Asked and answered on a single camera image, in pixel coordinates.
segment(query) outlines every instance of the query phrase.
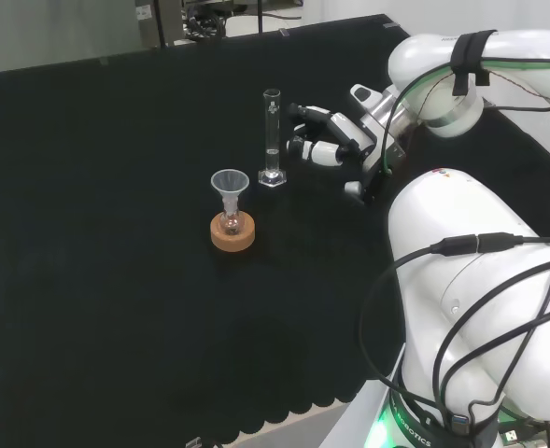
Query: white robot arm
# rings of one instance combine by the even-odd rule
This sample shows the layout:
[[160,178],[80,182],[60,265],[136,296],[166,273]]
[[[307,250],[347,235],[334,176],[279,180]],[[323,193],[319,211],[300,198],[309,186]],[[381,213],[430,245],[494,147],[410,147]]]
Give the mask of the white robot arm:
[[[466,133],[483,110],[482,98],[472,83],[467,95],[453,96],[455,79],[448,64],[456,41],[456,37],[418,35],[401,43],[389,59],[389,75],[397,90],[412,85],[403,105],[441,137]],[[550,31],[493,34],[482,57],[485,69],[516,77],[550,103]],[[413,86],[423,75],[426,77]],[[404,189],[391,207],[388,227],[395,259],[451,236],[499,231],[537,236],[484,185],[449,169],[423,175]],[[453,325],[493,287],[549,260],[550,245],[530,245],[498,254],[427,255],[399,269],[407,330],[402,365],[405,387],[434,399],[434,360]],[[449,346],[441,379],[473,349],[534,319],[549,284],[550,272],[539,273],[505,290],[477,312]],[[448,410],[469,415],[468,405],[473,400],[491,401],[523,338],[460,369],[447,388]],[[550,421],[550,322],[537,328],[504,393],[524,413]],[[476,421],[488,419],[499,404],[474,406]],[[432,408],[428,411],[439,415]],[[502,446],[500,440],[495,443],[493,446]]]

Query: wall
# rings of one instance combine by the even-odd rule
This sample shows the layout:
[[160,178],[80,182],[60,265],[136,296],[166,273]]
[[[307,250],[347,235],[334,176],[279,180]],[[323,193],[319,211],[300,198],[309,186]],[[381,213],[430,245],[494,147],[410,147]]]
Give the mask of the wall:
[[[550,29],[550,0],[305,0],[304,23],[387,14],[411,35],[461,35],[474,31]],[[496,105],[547,106],[506,81],[492,77],[480,92]],[[505,112],[550,151],[550,113]]]
[[0,0],[0,71],[138,49],[134,0]]

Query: funnel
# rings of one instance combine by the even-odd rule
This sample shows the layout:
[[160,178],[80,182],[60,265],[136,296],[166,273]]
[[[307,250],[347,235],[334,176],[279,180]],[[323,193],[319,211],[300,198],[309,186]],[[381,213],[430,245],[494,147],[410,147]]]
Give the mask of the funnel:
[[254,220],[237,207],[239,195],[249,186],[249,178],[238,170],[221,170],[210,183],[222,196],[225,211],[210,224],[212,242],[227,252],[238,252],[254,242]]

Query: black tablecloth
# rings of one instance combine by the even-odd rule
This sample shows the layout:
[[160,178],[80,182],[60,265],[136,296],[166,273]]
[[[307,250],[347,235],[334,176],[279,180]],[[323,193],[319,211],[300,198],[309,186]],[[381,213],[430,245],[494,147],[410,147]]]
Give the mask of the black tablecloth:
[[[351,400],[386,208],[431,168],[468,171],[550,234],[550,157],[499,115],[452,140],[419,130],[369,210],[342,193],[351,169],[283,160],[286,186],[257,185],[262,92],[358,119],[349,89],[383,90],[406,37],[389,22],[0,74],[0,447],[226,442]],[[237,255],[209,240],[210,176],[228,167],[252,180],[240,204],[257,228]],[[367,334],[383,370],[400,323],[391,290]]]

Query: robotic hand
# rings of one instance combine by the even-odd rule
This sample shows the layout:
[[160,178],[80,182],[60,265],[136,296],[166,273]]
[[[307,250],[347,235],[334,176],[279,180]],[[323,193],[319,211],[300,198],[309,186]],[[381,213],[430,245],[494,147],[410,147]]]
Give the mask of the robotic hand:
[[[550,31],[480,35],[483,40],[475,35],[471,41],[468,35],[406,39],[389,59],[391,88],[383,94],[363,86],[352,89],[366,116],[359,128],[344,129],[349,140],[359,141],[348,136],[349,129],[362,137],[358,153],[366,154],[360,161],[370,179],[372,171],[391,174],[389,150],[419,120],[445,138],[472,128],[482,115],[483,100],[469,73],[485,84],[488,70],[501,71],[550,103]],[[466,60],[465,70],[459,59]],[[339,155],[345,150],[339,152],[339,147],[289,144],[305,160],[311,151],[312,161],[317,147],[334,152],[336,163],[343,160]],[[505,333],[550,314],[550,245],[481,250],[482,234],[487,233],[550,241],[538,239],[476,179],[451,169],[434,170],[407,186],[389,211],[388,228],[396,266],[405,264],[397,275],[407,339],[398,380],[402,388],[390,385],[393,390],[381,412],[388,435],[382,446],[498,448],[503,442],[518,442],[517,437],[498,436],[497,413],[505,396],[530,417],[550,421],[550,321],[530,327],[533,337],[528,330],[498,343]],[[443,257],[424,249],[460,235],[471,235],[472,250]],[[465,362],[472,353],[478,356]],[[411,398],[402,394],[405,390]],[[496,394],[500,399],[493,399]]]
[[[341,113],[333,114],[321,107],[292,104],[289,107],[289,118],[298,126],[295,128],[294,137],[287,143],[289,155],[328,167],[340,166],[345,161],[359,163],[363,172],[362,180],[348,182],[345,187],[346,193],[360,200],[372,199],[376,187],[382,180],[381,141],[396,94],[392,86],[382,94],[361,85],[354,86],[351,95],[366,112],[360,120],[360,126]],[[409,133],[416,125],[416,116],[409,109],[399,105],[391,120],[390,135],[386,142],[389,165],[400,166],[405,157],[405,152],[392,135]],[[338,143],[324,140],[315,142],[322,133],[328,133]]]

